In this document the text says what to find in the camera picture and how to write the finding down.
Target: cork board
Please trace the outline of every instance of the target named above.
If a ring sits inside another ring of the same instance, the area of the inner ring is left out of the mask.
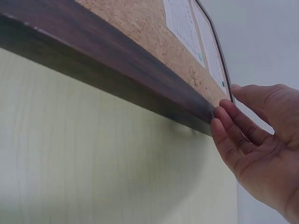
[[[217,106],[218,102],[223,98],[229,99],[229,95],[224,93],[210,74],[201,34],[193,10],[191,10],[192,16],[206,68],[195,59],[190,51],[167,28],[163,0],[76,1],[150,52],[212,105]],[[229,93],[221,61],[220,65],[227,93]]]

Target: knuckle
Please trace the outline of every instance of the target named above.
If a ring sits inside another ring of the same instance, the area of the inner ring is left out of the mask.
[[[255,132],[257,131],[258,127],[255,126],[255,125],[252,125],[248,128],[246,134],[249,136],[249,137],[253,137],[253,135],[255,134]]]
[[[237,142],[237,146],[239,147],[239,148],[241,148],[245,143],[247,142],[247,140],[246,139],[240,139],[238,142]]]
[[[225,153],[223,160],[225,162],[229,161],[232,158],[232,156],[234,155],[234,153],[235,153],[235,149],[232,148],[232,149],[228,150]]]

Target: dark wooden frame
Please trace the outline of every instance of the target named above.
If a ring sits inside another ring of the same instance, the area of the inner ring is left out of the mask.
[[[206,99],[74,0],[1,0],[0,47],[210,135]]]

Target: white paper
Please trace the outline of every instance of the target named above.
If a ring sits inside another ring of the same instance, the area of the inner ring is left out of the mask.
[[[205,15],[199,10],[197,3],[194,0],[192,0],[192,7],[199,26],[210,74],[221,87],[221,89],[227,94],[224,77],[219,62],[220,60],[217,53],[218,50],[214,42],[214,35],[212,34],[209,23],[205,19]]]
[[[164,0],[167,28],[205,68],[188,0]]]

